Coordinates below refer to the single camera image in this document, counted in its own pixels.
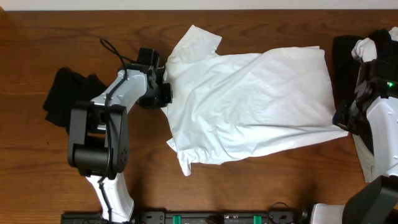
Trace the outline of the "white t-shirt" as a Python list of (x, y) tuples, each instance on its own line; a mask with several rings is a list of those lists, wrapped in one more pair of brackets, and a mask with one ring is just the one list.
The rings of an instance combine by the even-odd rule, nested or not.
[(164, 113), (184, 175), (347, 136), (318, 46), (218, 55), (221, 37), (191, 26), (168, 57), (173, 99)]

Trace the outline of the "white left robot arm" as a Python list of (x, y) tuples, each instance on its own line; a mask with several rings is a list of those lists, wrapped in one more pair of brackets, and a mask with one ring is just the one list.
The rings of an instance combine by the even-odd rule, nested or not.
[(102, 206), (101, 213), (66, 213), (62, 223), (129, 223), (134, 210), (124, 177), (129, 159), (127, 114), (138, 104), (157, 109), (172, 101), (165, 67), (131, 64), (88, 103), (71, 111), (68, 163), (86, 177)]

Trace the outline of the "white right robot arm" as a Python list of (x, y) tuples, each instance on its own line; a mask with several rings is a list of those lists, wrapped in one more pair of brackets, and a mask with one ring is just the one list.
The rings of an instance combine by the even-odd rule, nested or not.
[(397, 223), (397, 62), (364, 62), (352, 104), (333, 122), (352, 134), (370, 133), (376, 178), (344, 205), (315, 204), (309, 222)]

